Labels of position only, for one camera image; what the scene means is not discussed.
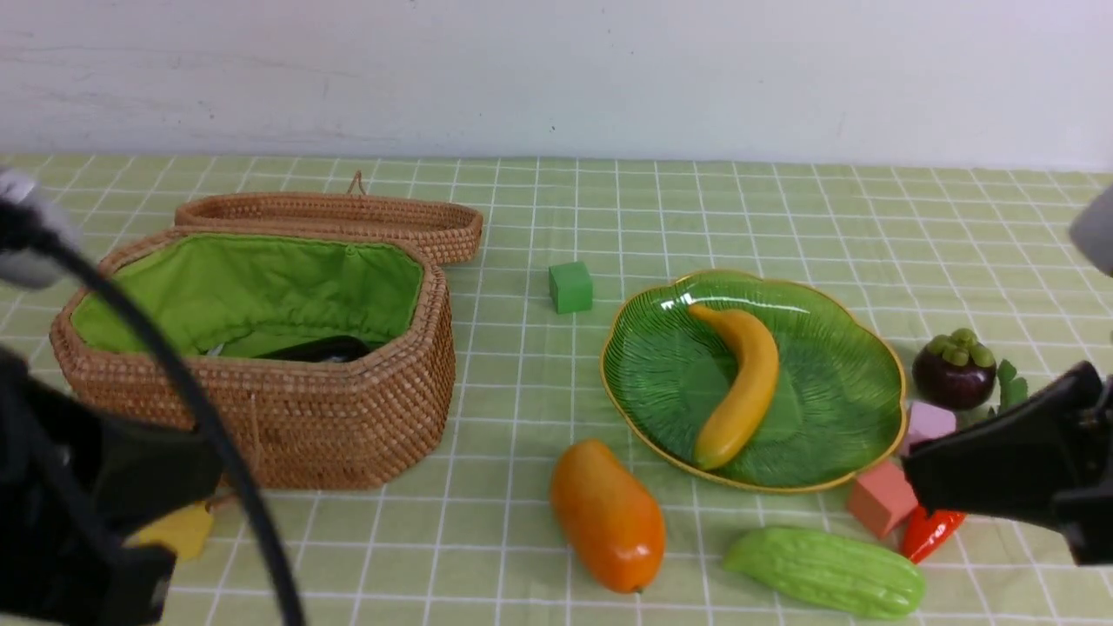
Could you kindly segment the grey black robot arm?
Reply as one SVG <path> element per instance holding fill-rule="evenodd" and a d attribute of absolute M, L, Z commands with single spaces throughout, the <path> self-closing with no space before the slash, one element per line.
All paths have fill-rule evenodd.
<path fill-rule="evenodd" d="M 75 395 L 3 350 L 3 613 L 60 625 L 154 625 L 179 557 L 156 524 L 200 518 L 225 464 L 174 401 L 135 317 L 93 297 L 96 267 L 24 174 L 3 168 L 3 280 L 48 288 L 67 267 L 83 288 L 50 341 Z"/>

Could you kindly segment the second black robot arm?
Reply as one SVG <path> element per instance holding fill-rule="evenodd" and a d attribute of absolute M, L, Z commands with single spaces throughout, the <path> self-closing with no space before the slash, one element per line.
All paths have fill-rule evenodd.
<path fill-rule="evenodd" d="M 1028 392 L 975 344 L 966 331 L 936 336 L 914 361 L 915 384 L 938 407 L 978 407 L 975 374 L 995 374 L 1001 391 L 979 423 L 912 443 L 903 472 L 918 502 L 1035 524 L 1057 532 L 1077 565 L 1110 565 L 1110 378 L 1081 361 Z"/>

